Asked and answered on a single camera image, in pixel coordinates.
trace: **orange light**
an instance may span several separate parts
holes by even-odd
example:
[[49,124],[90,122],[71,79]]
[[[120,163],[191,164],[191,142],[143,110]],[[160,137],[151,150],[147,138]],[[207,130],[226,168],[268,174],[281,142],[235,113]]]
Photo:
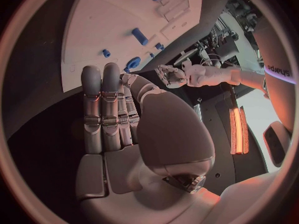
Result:
[[243,107],[229,110],[231,123],[231,154],[245,154],[249,151],[248,129]]

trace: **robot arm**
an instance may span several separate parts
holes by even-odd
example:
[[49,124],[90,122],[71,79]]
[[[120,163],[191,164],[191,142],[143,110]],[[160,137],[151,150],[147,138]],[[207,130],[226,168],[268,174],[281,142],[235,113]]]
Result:
[[160,65],[155,69],[166,87],[173,89],[185,84],[191,87],[216,86],[221,82],[231,85],[243,84],[262,90],[265,94],[265,76],[255,72],[241,71],[237,67],[219,69],[213,66],[192,65],[191,61],[182,63],[183,71],[172,66]]

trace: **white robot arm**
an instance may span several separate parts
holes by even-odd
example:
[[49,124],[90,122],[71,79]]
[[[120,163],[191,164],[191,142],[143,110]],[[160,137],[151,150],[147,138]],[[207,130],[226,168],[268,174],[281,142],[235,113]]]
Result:
[[170,89],[183,85],[191,87],[216,86],[221,82],[231,85],[243,84],[259,89],[267,94],[265,76],[255,72],[241,71],[237,67],[219,69],[213,66],[192,65],[191,61],[182,63],[183,70],[172,66],[159,65],[155,69],[159,78]]

